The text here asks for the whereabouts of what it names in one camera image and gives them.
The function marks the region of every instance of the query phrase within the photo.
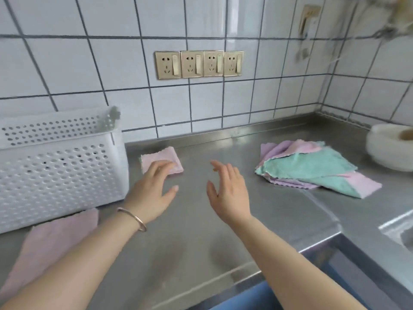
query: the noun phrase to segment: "silver bangle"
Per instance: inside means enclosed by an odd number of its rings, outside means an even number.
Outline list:
[[[120,211],[120,212],[123,212],[123,213],[126,213],[126,214],[129,214],[131,217],[133,217],[135,220],[137,220],[137,222],[138,222],[139,225],[140,225],[140,229],[138,229],[138,231],[146,232],[146,231],[148,230],[148,228],[147,228],[146,225],[142,222],[142,220],[141,220],[140,218],[138,218],[136,215],[132,214],[132,212],[130,212],[129,210],[119,207],[119,208],[118,208],[118,212],[119,212],[119,211]]]

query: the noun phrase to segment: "hand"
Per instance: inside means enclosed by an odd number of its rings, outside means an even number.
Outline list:
[[[176,164],[170,161],[152,162],[143,178],[128,192],[123,207],[147,224],[161,215],[172,202],[179,187],[173,186],[162,196],[163,182]]]
[[[229,163],[224,165],[213,160],[211,164],[219,173],[219,193],[216,192],[212,182],[208,181],[206,185],[206,194],[211,207],[231,228],[249,221],[252,218],[250,200],[240,171]]]

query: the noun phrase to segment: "wall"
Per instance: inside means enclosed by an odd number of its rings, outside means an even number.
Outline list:
[[[359,1],[348,40],[329,71],[333,75],[320,100],[322,112],[365,125],[413,124],[413,37],[372,37],[389,15],[389,10]]]
[[[314,41],[298,38],[305,4],[323,6]],[[128,142],[312,112],[355,5],[0,0],[0,117],[117,105]],[[304,46],[311,57],[297,60]],[[153,52],[165,50],[242,50],[243,75],[160,81]]]

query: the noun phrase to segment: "forearm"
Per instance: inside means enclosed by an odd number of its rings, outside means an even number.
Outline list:
[[[289,244],[252,218],[233,230],[286,310],[365,310]]]
[[[138,228],[133,218],[115,214],[1,310],[86,309],[106,272]]]

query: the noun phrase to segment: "stainless steel countertop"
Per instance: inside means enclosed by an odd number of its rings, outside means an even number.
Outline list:
[[[209,206],[206,182],[218,182],[211,159],[240,169],[253,215],[297,250],[342,232],[413,293],[413,255],[378,229],[413,209],[412,174],[372,162],[364,149],[366,133],[312,115],[128,146],[131,182],[142,176],[138,159],[142,153],[174,146],[184,172],[170,176],[165,190],[176,184],[180,190],[168,210],[149,224],[148,232],[134,235],[127,243],[88,309],[185,309],[259,272],[242,243]],[[275,186],[254,174],[261,143],[296,139],[326,141],[360,172],[383,183],[383,188],[359,200],[321,188]],[[102,207],[101,218],[116,206]],[[0,284],[27,231],[0,235]]]

